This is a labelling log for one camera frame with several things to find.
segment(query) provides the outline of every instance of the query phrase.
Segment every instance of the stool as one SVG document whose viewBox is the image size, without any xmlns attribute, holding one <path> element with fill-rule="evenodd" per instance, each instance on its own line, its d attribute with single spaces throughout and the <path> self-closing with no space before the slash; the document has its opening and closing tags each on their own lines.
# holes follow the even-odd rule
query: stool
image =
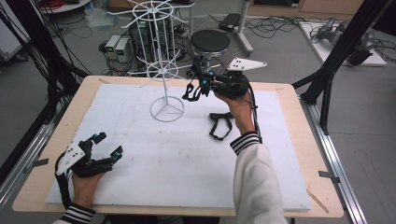
<svg viewBox="0 0 396 224">
<path fill-rule="evenodd" d="M 221 73 L 224 72 L 225 67 L 222 61 L 216 57 L 225 53 L 230 46 L 230 38 L 216 30 L 201 30 L 192 34 L 190 38 L 192 50 L 204 56 L 201 63 L 203 67 L 203 72 L 209 72 L 214 67 L 222 66 Z M 216 59 L 219 64 L 210 65 L 212 57 Z"/>
</svg>

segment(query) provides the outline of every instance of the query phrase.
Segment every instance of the striped cuff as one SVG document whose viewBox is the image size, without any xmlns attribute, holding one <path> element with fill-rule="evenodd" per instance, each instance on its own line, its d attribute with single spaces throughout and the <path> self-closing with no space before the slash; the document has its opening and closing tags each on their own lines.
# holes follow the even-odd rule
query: striped cuff
<svg viewBox="0 0 396 224">
<path fill-rule="evenodd" d="M 72 224 L 85 224 L 91 222 L 93 215 L 95 215 L 95 211 L 72 203 L 69 208 L 67 208 L 64 216 L 61 217 L 61 220 Z"/>
<path fill-rule="evenodd" d="M 248 132 L 233 140 L 230 146 L 235 154 L 239 155 L 239 153 L 241 153 L 241 151 L 244 150 L 246 147 L 259 143 L 259 136 L 255 132 Z"/>
</svg>

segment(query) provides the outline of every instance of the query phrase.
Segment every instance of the person's left hand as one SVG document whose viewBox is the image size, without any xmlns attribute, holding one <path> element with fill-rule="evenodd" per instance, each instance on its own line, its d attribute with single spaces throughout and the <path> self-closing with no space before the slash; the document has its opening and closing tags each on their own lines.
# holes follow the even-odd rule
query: person's left hand
<svg viewBox="0 0 396 224">
<path fill-rule="evenodd" d="M 72 179 L 75 191 L 74 203 L 86 208 L 90 208 L 93 203 L 93 196 L 95 194 L 98 182 L 104 174 L 105 173 L 101 173 L 99 175 L 82 178 L 73 174 Z"/>
</svg>

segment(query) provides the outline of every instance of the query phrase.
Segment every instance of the floor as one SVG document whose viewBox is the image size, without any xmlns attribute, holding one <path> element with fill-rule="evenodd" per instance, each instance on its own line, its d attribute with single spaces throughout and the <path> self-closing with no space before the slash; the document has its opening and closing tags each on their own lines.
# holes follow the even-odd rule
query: floor
<svg viewBox="0 0 396 224">
<path fill-rule="evenodd" d="M 122 34 L 120 27 L 128 19 L 116 18 L 107 28 L 88 28 L 82 11 L 64 13 L 61 26 L 69 29 L 64 36 L 68 47 L 89 68 L 91 73 L 105 74 L 106 60 L 99 45 L 112 34 Z M 202 28 L 215 28 L 210 17 L 196 19 Z M 254 48 L 250 60 L 264 61 L 268 66 L 247 71 L 253 82 L 293 83 L 316 72 L 321 62 L 299 28 L 277 32 L 262 38 L 246 29 Z M 396 43 L 396 37 L 375 32 L 375 36 Z M 246 58 L 239 41 L 229 34 L 232 44 L 220 58 L 225 64 L 237 56 Z M 64 53 L 59 39 L 54 39 Z M 297 89 L 303 93 L 306 86 Z M 31 62 L 13 61 L 0 66 L 0 164 L 18 144 L 47 99 L 46 82 Z M 342 66 L 333 81 L 329 113 L 329 132 L 337 153 L 358 198 L 367 223 L 396 223 L 396 63 L 385 67 Z M 51 223 L 61 214 L 16 213 L 13 199 L 23 181 L 0 210 L 2 223 Z M 103 215 L 95 215 L 92 223 L 101 223 Z M 161 217 L 161 223 L 181 223 L 177 217 Z M 234 223 L 222 218 L 221 223 Z M 296 223 L 351 223 L 347 213 L 341 218 L 297 218 Z"/>
</svg>

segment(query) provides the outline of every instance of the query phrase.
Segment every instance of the white paper sheet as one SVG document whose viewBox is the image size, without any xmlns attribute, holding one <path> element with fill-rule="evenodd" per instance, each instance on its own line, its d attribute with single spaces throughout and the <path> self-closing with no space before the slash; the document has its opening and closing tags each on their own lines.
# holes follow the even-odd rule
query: white paper sheet
<svg viewBox="0 0 396 224">
<path fill-rule="evenodd" d="M 180 99 L 185 91 L 168 90 Z M 236 156 L 229 144 L 240 133 L 233 122 L 223 142 L 209 135 L 214 124 L 209 113 L 226 113 L 228 106 L 210 92 L 198 102 L 183 101 L 180 119 L 160 122 L 149 108 L 162 96 L 163 87 L 105 84 L 99 88 L 74 141 L 105 132 L 107 138 L 93 146 L 92 158 L 106 158 L 118 146 L 124 153 L 100 181 L 94 203 L 233 208 Z M 277 95 L 255 91 L 255 96 L 263 142 L 274 161 L 285 210 L 310 209 Z M 216 134 L 223 136 L 227 129 L 221 121 Z M 56 182 L 46 202 L 61 202 Z"/>
</svg>

